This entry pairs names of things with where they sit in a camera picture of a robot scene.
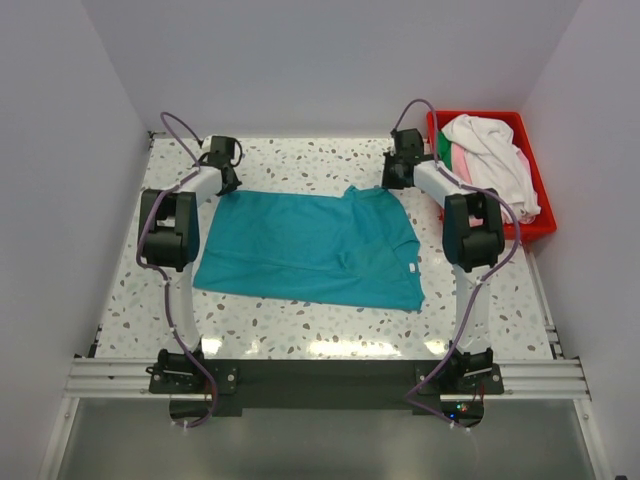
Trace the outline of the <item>teal t shirt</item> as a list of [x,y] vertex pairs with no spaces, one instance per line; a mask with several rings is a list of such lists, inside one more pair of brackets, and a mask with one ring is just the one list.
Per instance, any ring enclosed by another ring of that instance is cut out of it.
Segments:
[[311,303],[417,311],[420,242],[381,188],[342,196],[237,191],[218,203],[197,289]]

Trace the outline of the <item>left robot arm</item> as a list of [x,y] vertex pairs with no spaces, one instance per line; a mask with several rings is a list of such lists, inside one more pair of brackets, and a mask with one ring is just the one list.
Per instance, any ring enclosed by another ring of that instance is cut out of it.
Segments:
[[193,312],[192,271],[201,243],[198,210],[241,185],[235,168],[244,152],[240,141],[228,136],[212,136],[200,146],[193,172],[172,187],[141,193],[135,259],[161,277],[169,343],[148,370],[153,385],[214,398],[216,381],[205,367]]

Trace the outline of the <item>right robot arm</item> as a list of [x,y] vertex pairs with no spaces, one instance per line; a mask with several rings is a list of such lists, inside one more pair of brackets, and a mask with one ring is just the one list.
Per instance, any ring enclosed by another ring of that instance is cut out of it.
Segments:
[[436,381],[466,393],[493,368],[490,280],[505,248],[500,202],[494,191],[464,183],[426,154],[418,130],[394,129],[391,138],[393,146],[384,154],[382,186],[418,188],[442,208],[442,247],[453,266],[456,286],[454,337],[444,358],[414,390]]

